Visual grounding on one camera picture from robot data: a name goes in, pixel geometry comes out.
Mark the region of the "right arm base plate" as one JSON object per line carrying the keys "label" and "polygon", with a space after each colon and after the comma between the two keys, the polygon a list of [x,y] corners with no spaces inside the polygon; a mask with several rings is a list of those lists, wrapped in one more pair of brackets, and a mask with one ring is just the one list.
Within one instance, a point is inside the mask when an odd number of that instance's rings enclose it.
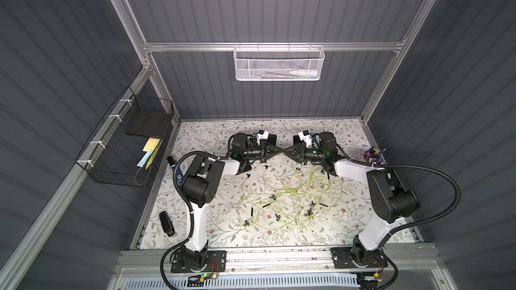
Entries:
{"label": "right arm base plate", "polygon": [[367,251],[356,247],[334,247],[330,249],[336,269],[368,268],[380,269],[389,266],[379,250]]}

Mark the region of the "green wired earphones tangle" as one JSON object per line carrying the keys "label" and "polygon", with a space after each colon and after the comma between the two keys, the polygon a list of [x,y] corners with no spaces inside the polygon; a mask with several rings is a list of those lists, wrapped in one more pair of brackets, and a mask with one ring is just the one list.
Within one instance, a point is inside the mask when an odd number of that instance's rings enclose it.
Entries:
{"label": "green wired earphones tangle", "polygon": [[287,160],[258,165],[247,173],[234,208],[245,228],[305,228],[339,207],[353,190],[349,179],[334,177],[321,166]]}

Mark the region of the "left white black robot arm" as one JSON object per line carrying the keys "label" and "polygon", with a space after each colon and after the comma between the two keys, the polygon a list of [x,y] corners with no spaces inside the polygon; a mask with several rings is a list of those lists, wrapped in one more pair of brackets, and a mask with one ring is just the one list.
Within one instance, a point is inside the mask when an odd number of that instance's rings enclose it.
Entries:
{"label": "left white black robot arm", "polygon": [[188,234],[181,243],[181,255],[193,264],[203,265],[207,260],[208,204],[215,198],[221,179],[235,176],[252,169],[255,161],[266,163],[281,153],[276,146],[277,136],[259,130],[254,134],[238,132],[230,136],[224,156],[201,150],[190,151],[178,161],[175,173],[182,162],[192,157],[181,180],[174,179],[174,187],[188,208]]}

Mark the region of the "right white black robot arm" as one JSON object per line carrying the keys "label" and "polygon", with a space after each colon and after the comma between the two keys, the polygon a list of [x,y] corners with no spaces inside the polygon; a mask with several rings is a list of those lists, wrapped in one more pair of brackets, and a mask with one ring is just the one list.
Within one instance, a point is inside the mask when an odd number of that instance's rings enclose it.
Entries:
{"label": "right white black robot arm", "polygon": [[294,137],[294,144],[284,149],[284,154],[297,163],[320,165],[329,175],[368,186],[374,214],[353,239],[348,255],[359,267],[365,267],[380,255],[395,228],[404,225],[405,218],[420,207],[411,184],[404,181],[402,170],[376,168],[375,164],[352,159],[330,132],[312,135],[304,131]]}

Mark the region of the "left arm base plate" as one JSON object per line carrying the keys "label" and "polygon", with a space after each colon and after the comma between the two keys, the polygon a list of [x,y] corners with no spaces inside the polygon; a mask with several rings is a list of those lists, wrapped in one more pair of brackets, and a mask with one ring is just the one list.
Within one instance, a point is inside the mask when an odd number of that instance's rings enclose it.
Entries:
{"label": "left arm base plate", "polygon": [[225,272],[226,251],[192,252],[188,249],[178,250],[172,254],[172,273],[211,273]]}

